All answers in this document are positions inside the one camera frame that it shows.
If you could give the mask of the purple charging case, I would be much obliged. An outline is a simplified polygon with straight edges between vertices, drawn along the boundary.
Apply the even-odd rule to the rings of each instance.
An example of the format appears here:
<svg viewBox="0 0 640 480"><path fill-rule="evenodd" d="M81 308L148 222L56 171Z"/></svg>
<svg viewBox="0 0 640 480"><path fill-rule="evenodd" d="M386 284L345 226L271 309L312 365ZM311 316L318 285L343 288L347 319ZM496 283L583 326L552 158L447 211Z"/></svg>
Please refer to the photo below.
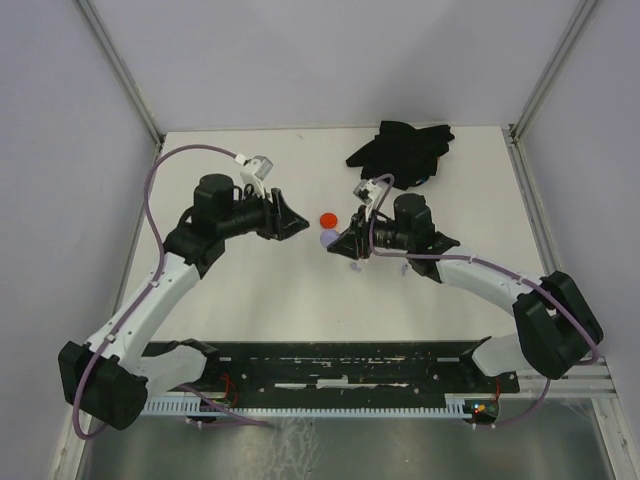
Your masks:
<svg viewBox="0 0 640 480"><path fill-rule="evenodd" d="M340 238L340 234L333 230L327 229L320 234L320 243L324 248L328 248L332 243Z"/></svg>

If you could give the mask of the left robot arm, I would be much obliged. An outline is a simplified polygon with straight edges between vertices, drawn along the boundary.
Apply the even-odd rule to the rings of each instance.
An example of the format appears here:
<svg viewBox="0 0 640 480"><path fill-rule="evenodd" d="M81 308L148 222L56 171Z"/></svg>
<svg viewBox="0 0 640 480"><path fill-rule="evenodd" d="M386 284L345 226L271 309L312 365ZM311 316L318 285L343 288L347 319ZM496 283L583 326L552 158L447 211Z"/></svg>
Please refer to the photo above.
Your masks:
<svg viewBox="0 0 640 480"><path fill-rule="evenodd" d="M66 401L117 430L128 428L148 400L194 384L209 390L221 378L216 348L194 339L157 356L144 351L180 300L224 254L227 240L255 233L283 241L309 223L278 188L258 193L223 174L199 180L193 204L160 246L159 264L135 297L84 344L68 342L58 356Z"/></svg>

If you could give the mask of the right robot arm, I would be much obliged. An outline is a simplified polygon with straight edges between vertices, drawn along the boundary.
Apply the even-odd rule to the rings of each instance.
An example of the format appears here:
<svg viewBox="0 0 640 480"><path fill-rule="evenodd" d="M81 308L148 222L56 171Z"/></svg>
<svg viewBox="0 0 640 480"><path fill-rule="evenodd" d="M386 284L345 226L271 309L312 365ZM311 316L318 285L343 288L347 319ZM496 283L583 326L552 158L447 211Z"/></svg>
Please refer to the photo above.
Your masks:
<svg viewBox="0 0 640 480"><path fill-rule="evenodd" d="M571 276L554 271L536 277L475 255L436 229L420 195L397 197L392 216L361 206L327 250L352 260L404 258L418 275L511 315L515 333L478 341L460 364L460 382L469 390L481 391L495 376L522 369L557 380L599 358L603 330Z"/></svg>

